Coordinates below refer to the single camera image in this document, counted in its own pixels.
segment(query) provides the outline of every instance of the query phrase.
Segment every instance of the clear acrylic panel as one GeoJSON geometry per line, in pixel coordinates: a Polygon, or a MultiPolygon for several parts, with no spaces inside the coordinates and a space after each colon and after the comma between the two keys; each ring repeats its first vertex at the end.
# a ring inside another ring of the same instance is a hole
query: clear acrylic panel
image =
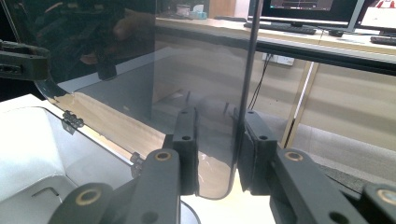
{"type": "Polygon", "coordinates": [[[392,76],[321,64],[290,147],[357,192],[367,182],[396,185],[395,85],[392,76]]]}
{"type": "Polygon", "coordinates": [[[41,92],[121,147],[145,157],[175,131],[178,112],[194,107],[198,194],[227,195],[255,44],[242,22],[206,19],[222,16],[208,15],[208,1],[2,3],[17,39],[50,51],[41,92]]]}
{"type": "Polygon", "coordinates": [[[0,223],[48,223],[78,186],[131,181],[131,164],[115,157],[40,107],[0,113],[0,223]]]}

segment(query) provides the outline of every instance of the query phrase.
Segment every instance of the white wall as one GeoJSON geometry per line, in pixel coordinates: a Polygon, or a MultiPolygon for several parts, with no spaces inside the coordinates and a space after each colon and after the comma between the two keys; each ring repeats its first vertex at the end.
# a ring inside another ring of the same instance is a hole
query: white wall
{"type": "Polygon", "coordinates": [[[249,0],[236,0],[234,16],[247,19],[249,4],[250,4],[249,0]]]}

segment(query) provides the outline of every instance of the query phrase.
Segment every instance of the transparent plastic sheet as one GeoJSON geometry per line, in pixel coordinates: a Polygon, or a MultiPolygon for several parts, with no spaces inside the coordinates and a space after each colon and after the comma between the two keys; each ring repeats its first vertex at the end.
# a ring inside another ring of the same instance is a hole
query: transparent plastic sheet
{"type": "Polygon", "coordinates": [[[121,147],[145,157],[195,107],[198,194],[227,195],[254,44],[242,22],[186,20],[143,0],[2,3],[21,42],[50,50],[51,77],[37,87],[121,147]]]}
{"type": "Polygon", "coordinates": [[[0,222],[47,223],[77,186],[132,180],[130,165],[39,107],[0,114],[0,222]]]}

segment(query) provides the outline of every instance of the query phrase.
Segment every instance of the black frame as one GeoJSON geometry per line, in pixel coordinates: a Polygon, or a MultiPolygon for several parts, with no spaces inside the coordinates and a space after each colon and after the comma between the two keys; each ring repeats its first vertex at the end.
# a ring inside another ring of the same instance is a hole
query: black frame
{"type": "MultiPolygon", "coordinates": [[[[254,0],[250,1],[249,17],[254,11],[254,0]]],[[[261,21],[273,21],[282,23],[300,23],[306,25],[324,25],[331,27],[348,27],[355,11],[358,0],[333,0],[330,11],[325,10],[299,10],[299,9],[285,9],[285,8],[271,8],[271,0],[266,0],[262,7],[261,21]],[[292,19],[295,21],[284,21],[285,19],[292,19]],[[320,21],[336,21],[345,22],[345,24],[327,23],[320,21]]]]}
{"type": "Polygon", "coordinates": [[[365,0],[364,1],[363,6],[361,7],[361,12],[359,13],[358,19],[356,20],[355,28],[366,29],[366,30],[377,30],[377,31],[383,31],[383,32],[387,32],[387,33],[396,34],[396,28],[361,25],[364,15],[366,14],[367,8],[375,1],[378,1],[378,0],[365,0]]]}

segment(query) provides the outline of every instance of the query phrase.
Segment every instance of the mounting hole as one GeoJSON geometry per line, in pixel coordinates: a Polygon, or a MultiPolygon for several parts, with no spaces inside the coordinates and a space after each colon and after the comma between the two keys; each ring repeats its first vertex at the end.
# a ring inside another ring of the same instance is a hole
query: mounting hole
{"type": "Polygon", "coordinates": [[[142,216],[142,222],[145,224],[151,224],[158,220],[158,214],[155,212],[147,212],[142,216]]]}
{"type": "Polygon", "coordinates": [[[342,214],[337,212],[330,212],[330,218],[337,224],[348,224],[349,221],[342,214]]]}
{"type": "Polygon", "coordinates": [[[94,203],[100,198],[101,195],[102,191],[99,189],[86,189],[77,196],[76,204],[85,206],[94,203]]]}
{"type": "Polygon", "coordinates": [[[157,161],[167,161],[171,159],[171,154],[169,152],[159,152],[155,155],[155,160],[157,161]]]}
{"type": "Polygon", "coordinates": [[[303,156],[298,154],[297,152],[287,152],[285,154],[285,157],[291,161],[302,161],[303,160],[303,156]]]}
{"type": "Polygon", "coordinates": [[[389,189],[379,189],[376,193],[378,194],[379,198],[382,201],[396,206],[396,192],[395,191],[392,191],[389,189]]]}

